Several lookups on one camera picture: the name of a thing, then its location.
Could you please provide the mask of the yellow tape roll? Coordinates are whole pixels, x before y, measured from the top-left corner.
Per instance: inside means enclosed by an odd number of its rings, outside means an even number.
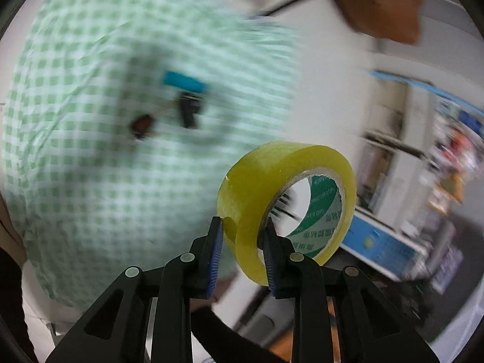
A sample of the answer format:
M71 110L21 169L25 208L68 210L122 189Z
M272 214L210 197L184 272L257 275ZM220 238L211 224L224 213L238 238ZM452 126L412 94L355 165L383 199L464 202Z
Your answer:
M293 209L282 203L292 187L309 185L309 204L294 226L281 221ZM289 238L296 252L324 265L337 251L351 225L357 188L349 162L322 145L269 142L243 156L224 177L217 196L226 244L245 275L267 285L258 247L268 218Z

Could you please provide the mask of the black car key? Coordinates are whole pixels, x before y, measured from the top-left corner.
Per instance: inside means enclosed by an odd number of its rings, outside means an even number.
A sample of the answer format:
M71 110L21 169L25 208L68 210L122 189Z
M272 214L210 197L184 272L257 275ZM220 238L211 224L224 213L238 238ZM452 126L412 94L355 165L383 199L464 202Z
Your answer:
M197 129L197 115L201 112L202 93L181 92L178 98L178 110L181 117L181 123L186 129Z

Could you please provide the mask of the blue white air cooler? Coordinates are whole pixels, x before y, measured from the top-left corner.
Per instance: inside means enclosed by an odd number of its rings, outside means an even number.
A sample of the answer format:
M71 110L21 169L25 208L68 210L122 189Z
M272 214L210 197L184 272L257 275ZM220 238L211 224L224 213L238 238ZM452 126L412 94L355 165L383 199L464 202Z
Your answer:
M341 247L395 282L416 279L425 271L428 249L356 211Z

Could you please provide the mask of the red black small key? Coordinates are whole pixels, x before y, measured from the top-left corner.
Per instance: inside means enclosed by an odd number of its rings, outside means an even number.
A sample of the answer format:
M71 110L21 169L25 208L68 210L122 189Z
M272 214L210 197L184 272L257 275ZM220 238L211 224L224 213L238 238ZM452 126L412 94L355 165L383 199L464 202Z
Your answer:
M154 124L154 118L149 115L142 115L134 120L129 130L133 137L137 140L143 140L152 134L152 126Z

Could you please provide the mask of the green checkered cloth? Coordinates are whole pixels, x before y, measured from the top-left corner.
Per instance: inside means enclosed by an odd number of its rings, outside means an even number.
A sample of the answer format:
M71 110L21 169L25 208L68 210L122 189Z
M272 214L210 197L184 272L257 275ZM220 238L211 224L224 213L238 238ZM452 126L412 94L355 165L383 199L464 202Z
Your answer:
M48 296L85 309L205 234L226 172L280 138L296 67L293 30L213 0L45 0L3 112L2 195ZM166 71L208 87L197 129Z

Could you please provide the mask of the teal plastic case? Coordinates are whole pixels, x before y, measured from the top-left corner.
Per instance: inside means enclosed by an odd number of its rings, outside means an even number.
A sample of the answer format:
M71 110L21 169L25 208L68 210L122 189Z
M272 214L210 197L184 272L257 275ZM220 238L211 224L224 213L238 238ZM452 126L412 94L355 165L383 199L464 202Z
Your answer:
M166 71L162 83L189 93L206 93L208 88L205 83L174 71Z

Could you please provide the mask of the brown bean bag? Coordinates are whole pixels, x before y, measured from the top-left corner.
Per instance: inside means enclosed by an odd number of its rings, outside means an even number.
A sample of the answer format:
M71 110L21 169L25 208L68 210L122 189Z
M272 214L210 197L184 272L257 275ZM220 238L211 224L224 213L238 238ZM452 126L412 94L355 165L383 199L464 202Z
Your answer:
M356 32L401 44L420 39L419 9L423 0L334 0Z

